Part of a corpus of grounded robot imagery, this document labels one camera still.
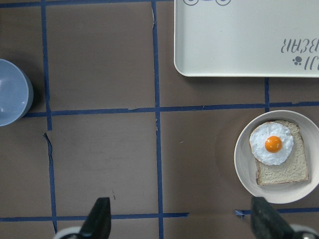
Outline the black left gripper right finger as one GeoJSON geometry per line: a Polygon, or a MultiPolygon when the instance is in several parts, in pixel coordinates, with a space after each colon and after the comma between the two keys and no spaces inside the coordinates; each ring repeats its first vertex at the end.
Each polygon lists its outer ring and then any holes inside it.
{"type": "Polygon", "coordinates": [[[291,239],[291,226],[263,197],[251,199],[251,230],[257,239],[291,239]]]}

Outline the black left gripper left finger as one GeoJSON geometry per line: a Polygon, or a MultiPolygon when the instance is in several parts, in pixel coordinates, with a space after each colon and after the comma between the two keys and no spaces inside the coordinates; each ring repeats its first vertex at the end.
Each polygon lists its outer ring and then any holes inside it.
{"type": "Polygon", "coordinates": [[[108,239],[111,232],[110,198],[98,198],[79,231],[80,239],[108,239]]]}

